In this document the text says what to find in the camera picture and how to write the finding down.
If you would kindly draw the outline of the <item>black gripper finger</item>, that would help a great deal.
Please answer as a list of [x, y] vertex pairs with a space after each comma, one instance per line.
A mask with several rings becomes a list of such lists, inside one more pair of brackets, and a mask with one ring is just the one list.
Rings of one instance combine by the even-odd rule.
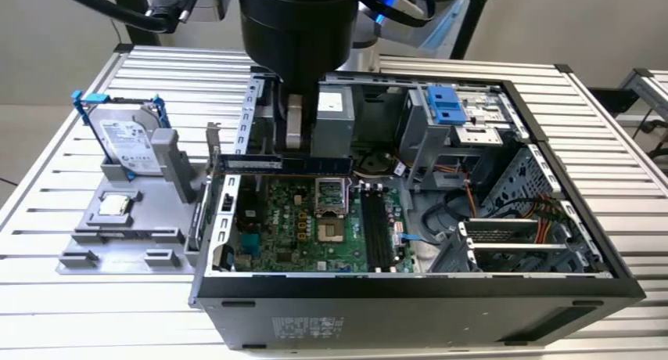
[[317, 118], [319, 83], [301, 87], [279, 84], [279, 150], [281, 153], [311, 154], [312, 133]]

